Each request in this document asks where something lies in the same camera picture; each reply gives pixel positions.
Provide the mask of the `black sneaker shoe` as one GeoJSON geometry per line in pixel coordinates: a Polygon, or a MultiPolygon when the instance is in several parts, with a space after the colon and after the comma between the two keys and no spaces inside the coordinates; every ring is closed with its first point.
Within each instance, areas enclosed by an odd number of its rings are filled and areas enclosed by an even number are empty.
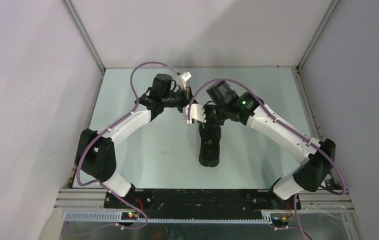
{"type": "Polygon", "coordinates": [[[204,167],[214,168],[220,162],[221,127],[198,125],[200,136],[199,163],[204,167]]]}

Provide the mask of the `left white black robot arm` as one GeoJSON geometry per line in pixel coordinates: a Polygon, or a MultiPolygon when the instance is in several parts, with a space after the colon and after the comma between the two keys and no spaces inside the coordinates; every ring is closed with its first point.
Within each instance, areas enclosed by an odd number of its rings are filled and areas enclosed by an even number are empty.
{"type": "Polygon", "coordinates": [[[115,148],[136,130],[153,121],[165,108],[182,111],[191,98],[191,90],[187,86],[190,78],[188,71],[179,74],[175,80],[168,74],[158,73],[152,86],[135,101],[130,112],[103,130],[85,129],[80,135],[75,157],[78,184],[85,185],[80,179],[80,172],[83,171],[115,193],[116,202],[123,208],[132,207],[136,201],[136,195],[132,192],[135,187],[117,170],[115,148]],[[179,90],[171,87],[173,82],[179,90]]]}

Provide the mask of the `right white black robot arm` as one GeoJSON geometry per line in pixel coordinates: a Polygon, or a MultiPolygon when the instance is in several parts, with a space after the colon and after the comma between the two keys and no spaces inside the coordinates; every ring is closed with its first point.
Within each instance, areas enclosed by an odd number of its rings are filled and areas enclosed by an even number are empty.
{"type": "Polygon", "coordinates": [[[320,188],[333,168],[336,144],[332,140],[321,141],[304,134],[251,91],[238,95],[224,80],[216,81],[206,92],[214,103],[205,106],[208,123],[239,122],[285,148],[297,161],[298,167],[272,185],[268,195],[271,207],[281,209],[291,196],[301,191],[316,192],[320,188]]]}

